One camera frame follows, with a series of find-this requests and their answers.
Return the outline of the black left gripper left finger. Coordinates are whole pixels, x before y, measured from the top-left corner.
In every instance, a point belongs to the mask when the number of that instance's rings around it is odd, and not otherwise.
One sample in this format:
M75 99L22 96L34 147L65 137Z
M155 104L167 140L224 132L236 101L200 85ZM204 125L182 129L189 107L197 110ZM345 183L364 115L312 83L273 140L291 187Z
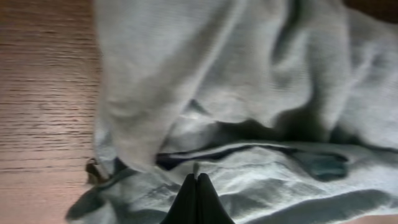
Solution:
M161 224L196 224L197 222L196 179L188 174Z

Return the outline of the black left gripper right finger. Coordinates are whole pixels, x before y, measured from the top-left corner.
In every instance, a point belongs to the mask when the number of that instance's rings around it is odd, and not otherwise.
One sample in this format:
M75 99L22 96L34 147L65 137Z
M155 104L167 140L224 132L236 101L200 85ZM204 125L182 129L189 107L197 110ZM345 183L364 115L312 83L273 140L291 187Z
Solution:
M234 221L224 210L219 196L207 174L197 178L197 209L200 224L234 224Z

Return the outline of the light teal t-shirt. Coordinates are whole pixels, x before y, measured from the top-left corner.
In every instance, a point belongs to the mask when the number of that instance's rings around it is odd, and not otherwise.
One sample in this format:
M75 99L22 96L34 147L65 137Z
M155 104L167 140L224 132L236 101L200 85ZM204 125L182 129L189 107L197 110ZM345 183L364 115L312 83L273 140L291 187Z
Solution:
M202 173L234 223L397 213L395 24L341 1L94 7L103 182L68 223L161 223Z

